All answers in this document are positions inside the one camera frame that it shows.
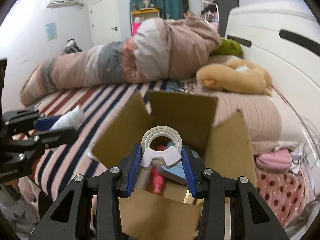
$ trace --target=open cardboard box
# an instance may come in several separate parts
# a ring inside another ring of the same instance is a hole
[[[232,179],[246,176],[256,184],[247,125],[240,111],[213,129],[217,98],[162,91],[149,91],[148,96],[151,115],[136,91],[96,143],[93,154],[108,169],[128,156],[150,128],[165,125],[198,152],[206,167]],[[186,186],[167,181],[163,196],[136,188],[128,199],[120,198],[123,232],[138,240],[194,239],[201,208],[183,203],[186,192]]]

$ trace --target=orange plush dog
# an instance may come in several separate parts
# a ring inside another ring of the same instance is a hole
[[[197,71],[196,78],[204,87],[218,91],[272,95],[270,73],[243,59],[233,58],[225,64],[204,66]]]

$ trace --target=polka dot fabric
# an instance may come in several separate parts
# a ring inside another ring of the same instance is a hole
[[[302,172],[270,173],[256,168],[257,190],[266,200],[283,227],[297,218],[305,208],[307,188]]]

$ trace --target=white door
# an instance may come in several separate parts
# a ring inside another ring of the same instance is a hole
[[[94,46],[120,41],[119,15],[116,0],[99,0],[89,6]]]

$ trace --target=striped bed sheet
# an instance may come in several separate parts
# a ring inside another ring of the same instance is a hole
[[[135,90],[140,91],[150,113],[147,91],[166,90],[167,84],[161,80],[144,84],[102,85],[59,91],[41,99],[35,107],[46,116],[65,114],[81,105],[85,120],[78,128],[79,138],[74,144],[62,145],[54,152],[46,150],[36,165],[34,182],[54,200],[75,175],[83,174],[88,178],[102,174],[105,166],[87,156],[90,142],[102,135]],[[17,135],[16,139],[27,139],[27,136]]]

